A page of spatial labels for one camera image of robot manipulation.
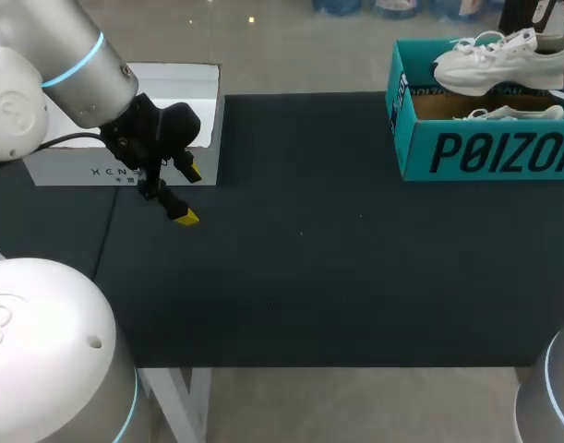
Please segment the black table mat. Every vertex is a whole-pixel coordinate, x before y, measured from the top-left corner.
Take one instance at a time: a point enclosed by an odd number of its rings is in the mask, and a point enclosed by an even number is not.
[[[36,187],[21,161],[0,169],[0,253],[59,261],[93,278],[117,190]]]
[[[120,189],[96,282],[139,366],[529,365],[564,183],[406,184],[381,93],[233,96],[183,229]]]

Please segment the teal shoe box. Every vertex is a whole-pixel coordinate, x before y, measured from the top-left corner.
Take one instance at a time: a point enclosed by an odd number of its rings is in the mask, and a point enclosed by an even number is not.
[[[448,40],[394,44],[386,106],[405,181],[564,180],[564,120],[453,120],[474,109],[544,110],[546,91],[499,85],[485,97],[447,93],[431,64]]]

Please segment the tiled floor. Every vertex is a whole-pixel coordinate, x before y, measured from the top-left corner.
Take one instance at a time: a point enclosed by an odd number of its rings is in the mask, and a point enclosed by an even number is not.
[[[474,36],[428,12],[332,18],[309,0],[82,0],[127,61],[222,64],[224,93],[384,90],[396,38]]]
[[[396,38],[498,22],[330,18],[309,0],[82,3],[126,60],[222,64],[227,94],[383,90]],[[208,443],[513,441],[512,369],[218,369],[212,386]],[[165,423],[159,440],[173,441]]]

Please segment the cardboard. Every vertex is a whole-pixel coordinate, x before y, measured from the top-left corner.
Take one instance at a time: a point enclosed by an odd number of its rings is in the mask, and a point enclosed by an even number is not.
[[[128,64],[139,80],[138,93],[146,93],[159,108],[186,102],[201,120],[191,143],[202,180],[194,186],[214,186],[218,175],[224,100],[220,94],[220,67],[190,64]],[[49,127],[45,141],[74,132],[94,132],[76,126],[47,99]],[[128,170],[103,144],[78,138],[23,159],[36,186],[135,186],[138,171]],[[167,185],[189,186],[172,162],[162,167]]]
[[[396,41],[386,94],[390,129],[406,181],[564,180],[564,120],[453,120],[502,105],[543,110],[546,91],[498,85],[485,97],[447,93],[431,64],[447,40]]]

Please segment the blue bottle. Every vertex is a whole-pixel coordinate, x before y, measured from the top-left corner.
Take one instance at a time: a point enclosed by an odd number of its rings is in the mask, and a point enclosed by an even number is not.
[[[483,0],[432,0],[431,5],[439,16],[472,22],[478,19]]]
[[[312,0],[315,11],[322,11],[332,16],[350,16],[362,10],[364,0]]]
[[[370,0],[370,7],[384,18],[411,18],[419,9],[418,0]]]

